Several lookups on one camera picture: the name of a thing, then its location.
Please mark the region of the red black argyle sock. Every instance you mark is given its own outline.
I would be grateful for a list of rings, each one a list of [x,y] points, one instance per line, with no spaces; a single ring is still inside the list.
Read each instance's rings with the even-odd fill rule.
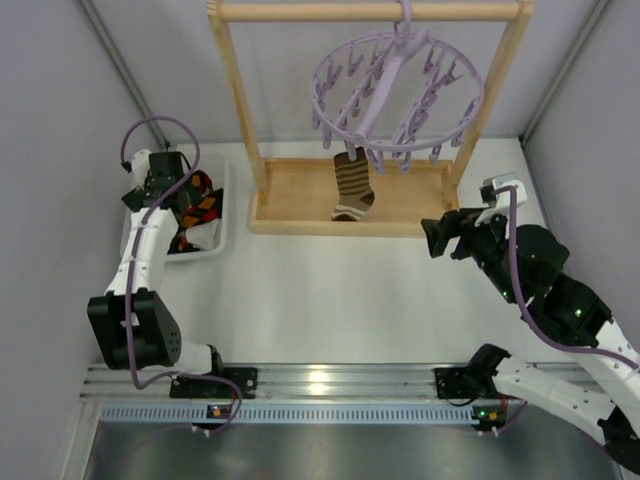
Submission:
[[[200,196],[206,197],[213,191],[211,178],[202,170],[193,173],[190,179],[191,188],[197,191]]]

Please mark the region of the purple round clip hanger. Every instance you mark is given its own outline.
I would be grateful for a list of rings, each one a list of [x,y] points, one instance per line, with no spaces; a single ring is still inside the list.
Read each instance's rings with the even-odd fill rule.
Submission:
[[[310,80],[311,126],[322,145],[343,142],[348,160],[363,150],[381,173],[391,159],[408,172],[413,154],[436,163],[476,119],[484,81],[454,45],[415,21],[403,1],[392,29],[356,37],[331,51]]]

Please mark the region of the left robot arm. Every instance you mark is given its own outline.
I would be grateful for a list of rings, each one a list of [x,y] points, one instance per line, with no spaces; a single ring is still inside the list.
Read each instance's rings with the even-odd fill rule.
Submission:
[[[141,150],[129,163],[136,186],[122,197],[129,210],[128,239],[105,293],[87,305],[99,350],[112,370],[224,371],[215,347],[182,338],[159,294],[170,244],[198,193],[188,166],[178,151]]]

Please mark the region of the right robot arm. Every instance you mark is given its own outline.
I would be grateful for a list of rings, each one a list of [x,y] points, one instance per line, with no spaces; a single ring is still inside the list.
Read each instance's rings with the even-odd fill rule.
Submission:
[[[516,397],[573,424],[628,471],[639,471],[639,360],[611,310],[587,285],[563,273],[568,249],[540,225],[516,227],[508,236],[508,220],[498,214],[477,224],[479,208],[452,210],[440,220],[424,219],[431,257],[444,254],[450,240],[454,260],[471,258],[506,302],[516,301],[510,270],[518,280],[527,309],[522,320],[541,331],[554,348],[574,358],[600,386],[581,389],[486,343],[461,370],[468,397]],[[514,251],[516,258],[510,260]]]

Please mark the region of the brown striped sock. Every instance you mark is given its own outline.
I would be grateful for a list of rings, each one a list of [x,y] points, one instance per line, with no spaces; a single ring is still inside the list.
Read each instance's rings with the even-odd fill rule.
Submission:
[[[334,173],[339,199],[332,212],[331,220],[360,221],[375,201],[364,149],[362,147],[356,149],[355,160],[351,160],[347,152],[336,155]]]

